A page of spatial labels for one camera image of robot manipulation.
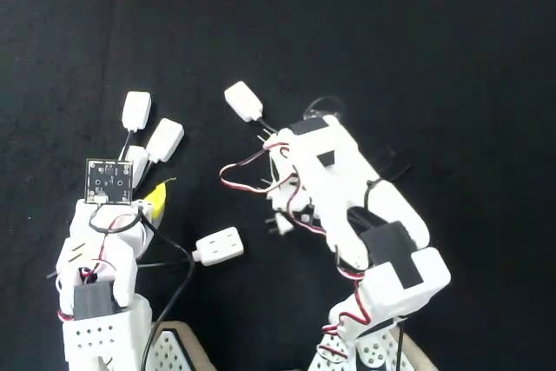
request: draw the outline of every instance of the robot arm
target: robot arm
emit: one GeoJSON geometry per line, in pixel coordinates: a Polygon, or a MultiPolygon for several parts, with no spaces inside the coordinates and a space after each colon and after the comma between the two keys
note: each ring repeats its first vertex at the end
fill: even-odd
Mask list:
{"type": "MultiPolygon", "coordinates": [[[[425,223],[392,183],[380,179],[334,116],[301,121],[267,142],[288,144],[288,152],[271,149],[271,158],[281,175],[287,166],[297,174],[328,246],[361,272],[354,295],[330,312],[331,326],[342,340],[355,342],[385,321],[412,314],[449,283],[440,254],[427,247],[425,223]],[[368,193],[367,182],[374,183],[368,193]],[[369,207],[384,224],[375,227],[359,219],[356,232],[350,221],[353,207],[369,207]],[[350,318],[349,312],[363,320],[350,318]]],[[[280,187],[270,198],[287,192],[280,187]]]]}
{"type": "MultiPolygon", "coordinates": [[[[354,293],[330,310],[310,369],[320,368],[322,358],[325,367],[356,369],[357,354],[369,352],[366,344],[377,335],[381,341],[372,346],[390,343],[387,331],[425,306],[450,282],[450,273],[439,252],[427,246],[426,224],[366,161],[336,117],[294,123],[270,134],[263,149],[273,182],[257,192],[268,192],[278,231],[295,224],[324,235],[339,272],[354,282],[354,293]]],[[[368,358],[367,365],[380,366],[384,356],[368,358]]]]}

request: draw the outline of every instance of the yellow object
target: yellow object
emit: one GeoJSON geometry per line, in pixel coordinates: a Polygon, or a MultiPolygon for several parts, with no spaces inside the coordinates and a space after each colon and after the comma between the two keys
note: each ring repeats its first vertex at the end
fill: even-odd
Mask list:
{"type": "Polygon", "coordinates": [[[144,200],[153,205],[153,220],[158,219],[164,212],[164,203],[166,203],[166,182],[158,184],[144,200]]]}

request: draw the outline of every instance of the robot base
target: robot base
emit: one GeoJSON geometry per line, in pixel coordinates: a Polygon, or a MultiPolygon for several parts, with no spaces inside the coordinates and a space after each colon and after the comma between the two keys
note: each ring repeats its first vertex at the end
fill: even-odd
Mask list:
{"type": "MultiPolygon", "coordinates": [[[[343,341],[329,335],[325,335],[319,345],[329,346],[343,353],[348,352],[348,348],[343,341]]],[[[342,359],[340,356],[328,351],[321,351],[322,356],[315,354],[308,371],[396,370],[398,342],[389,330],[363,336],[357,340],[355,347],[357,355],[351,355],[350,358],[342,362],[339,362],[342,359]]],[[[435,369],[433,363],[415,343],[407,335],[404,335],[400,370],[433,371],[435,369]]]]}

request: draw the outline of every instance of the circuit board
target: circuit board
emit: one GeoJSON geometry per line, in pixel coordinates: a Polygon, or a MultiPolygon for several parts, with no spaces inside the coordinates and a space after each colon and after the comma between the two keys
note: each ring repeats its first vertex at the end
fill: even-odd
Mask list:
{"type": "Polygon", "coordinates": [[[131,204],[133,163],[118,160],[87,160],[85,202],[131,204]]]}

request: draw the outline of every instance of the black tablecloth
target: black tablecloth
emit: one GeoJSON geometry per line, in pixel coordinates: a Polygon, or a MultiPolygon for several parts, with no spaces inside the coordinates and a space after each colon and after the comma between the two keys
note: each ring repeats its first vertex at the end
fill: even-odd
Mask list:
{"type": "MultiPolygon", "coordinates": [[[[235,225],[240,259],[199,268],[170,317],[221,370],[306,367],[350,286],[319,236],[270,235],[263,198],[218,169],[257,130],[223,100],[245,80],[286,126],[340,95],[365,156],[391,146],[414,169],[397,185],[426,221],[452,284],[407,324],[441,369],[546,363],[554,271],[556,0],[0,0],[2,369],[63,369],[57,292],[44,276],[83,194],[86,157],[115,157],[130,89],[187,143],[162,229],[189,248],[235,225]]],[[[153,243],[150,259],[174,254],[153,243]]],[[[157,315],[179,269],[142,271],[157,315]]]]}

